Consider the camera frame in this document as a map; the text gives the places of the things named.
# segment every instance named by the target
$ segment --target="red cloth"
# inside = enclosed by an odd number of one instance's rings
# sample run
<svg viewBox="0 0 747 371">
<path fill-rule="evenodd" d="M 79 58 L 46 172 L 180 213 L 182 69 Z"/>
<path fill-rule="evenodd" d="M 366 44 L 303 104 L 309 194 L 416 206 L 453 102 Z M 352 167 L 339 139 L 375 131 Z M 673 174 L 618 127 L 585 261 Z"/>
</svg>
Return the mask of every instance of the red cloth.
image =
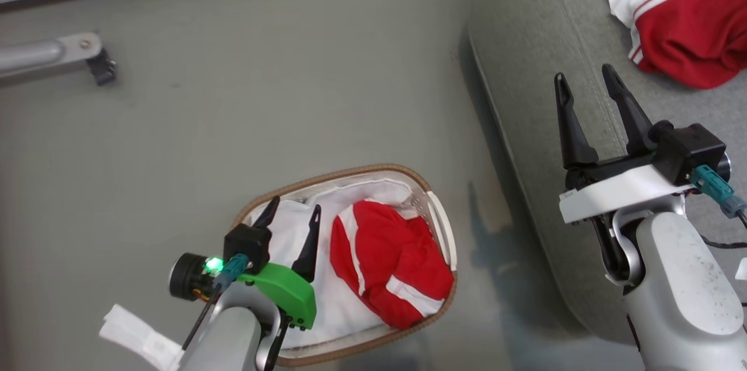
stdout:
<svg viewBox="0 0 747 371">
<path fill-rule="evenodd" d="M 334 219 L 329 259 L 361 301 L 396 328 L 437 312 L 453 285 L 425 220 L 405 220 L 375 201 L 353 204 Z"/>
<path fill-rule="evenodd" d="M 658 1 L 637 10 L 641 46 L 631 58 L 638 67 L 698 89 L 720 86 L 747 68 L 747 0 Z"/>
</svg>

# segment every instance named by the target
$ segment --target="teal connector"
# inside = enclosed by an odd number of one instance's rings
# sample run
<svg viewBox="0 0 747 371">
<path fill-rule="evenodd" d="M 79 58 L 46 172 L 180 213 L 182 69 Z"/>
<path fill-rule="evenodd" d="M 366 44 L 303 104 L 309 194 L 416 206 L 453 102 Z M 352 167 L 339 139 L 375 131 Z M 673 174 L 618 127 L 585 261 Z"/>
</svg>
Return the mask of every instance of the teal connector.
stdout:
<svg viewBox="0 0 747 371">
<path fill-rule="evenodd" d="M 719 205 L 734 196 L 734 189 L 709 166 L 696 168 L 690 182 L 702 193 L 711 196 Z"/>
<path fill-rule="evenodd" d="M 248 264 L 249 258 L 245 254 L 236 254 L 231 257 L 231 260 L 221 269 L 221 273 L 213 280 L 213 288 L 217 288 L 218 284 L 221 284 L 219 290 L 221 293 L 229 289 L 229 285 L 245 272 Z"/>
<path fill-rule="evenodd" d="M 728 218 L 736 218 L 737 212 L 747 208 L 747 202 L 734 195 L 734 189 L 709 166 L 699 166 L 694 169 L 690 182 L 701 193 L 709 195 L 718 203 L 721 212 Z"/>
</svg>

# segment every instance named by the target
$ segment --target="white tape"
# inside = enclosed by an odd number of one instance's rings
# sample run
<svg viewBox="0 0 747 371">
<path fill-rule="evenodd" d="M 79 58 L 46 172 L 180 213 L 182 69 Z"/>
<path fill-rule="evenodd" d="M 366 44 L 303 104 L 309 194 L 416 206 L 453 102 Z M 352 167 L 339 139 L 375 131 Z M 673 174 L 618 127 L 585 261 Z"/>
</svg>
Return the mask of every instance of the white tape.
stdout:
<svg viewBox="0 0 747 371">
<path fill-rule="evenodd" d="M 734 279 L 737 281 L 747 281 L 747 257 L 739 262 L 739 268 L 736 269 L 736 276 Z"/>
<path fill-rule="evenodd" d="M 159 371 L 175 371 L 184 351 L 119 304 L 104 317 L 99 336 L 143 357 Z"/>
</svg>

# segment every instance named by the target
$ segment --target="gray floor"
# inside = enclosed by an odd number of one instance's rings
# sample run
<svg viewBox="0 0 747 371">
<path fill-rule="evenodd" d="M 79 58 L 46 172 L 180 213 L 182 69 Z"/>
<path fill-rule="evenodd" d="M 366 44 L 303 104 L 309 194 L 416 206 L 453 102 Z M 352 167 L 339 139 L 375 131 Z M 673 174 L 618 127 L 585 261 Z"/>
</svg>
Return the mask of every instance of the gray floor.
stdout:
<svg viewBox="0 0 747 371">
<path fill-rule="evenodd" d="M 309 369 L 641 369 L 560 302 L 462 40 L 469 5 L 0 8 L 1 42 L 98 30 L 121 74 L 105 89 L 72 70 L 0 82 L 3 369 L 149 369 L 98 339 L 112 304 L 183 340 L 200 305 L 168 295 L 179 254 L 219 253 L 254 196 L 371 163 L 416 169 L 445 204 L 456 302 L 408 339 Z"/>
</svg>

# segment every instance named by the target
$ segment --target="gray sofa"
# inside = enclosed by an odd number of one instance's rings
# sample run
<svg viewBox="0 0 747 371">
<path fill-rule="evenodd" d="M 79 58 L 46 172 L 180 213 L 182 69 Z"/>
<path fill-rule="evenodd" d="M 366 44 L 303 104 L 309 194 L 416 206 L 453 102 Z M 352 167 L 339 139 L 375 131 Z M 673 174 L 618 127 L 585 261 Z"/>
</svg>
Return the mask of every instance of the gray sofa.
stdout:
<svg viewBox="0 0 747 371">
<path fill-rule="evenodd" d="M 609 14 L 606 0 L 475 0 L 470 41 L 483 71 L 504 143 L 525 193 L 535 228 L 568 306 L 593 333 L 633 342 L 622 291 L 603 276 L 590 225 L 566 226 L 558 211 L 564 190 L 553 76 L 563 72 L 576 111 L 601 159 L 625 154 L 616 106 L 606 95 L 603 63 L 614 65 L 651 121 L 677 127 L 702 123 L 728 145 L 731 184 L 747 195 L 747 75 L 717 90 L 696 91 L 664 76 L 643 73 L 627 59 L 629 31 Z M 747 240 L 738 220 L 728 220 L 705 196 L 689 198 L 688 216 L 712 240 Z M 713 250 L 734 277 L 747 252 Z M 742 301 L 747 284 L 732 281 Z"/>
</svg>

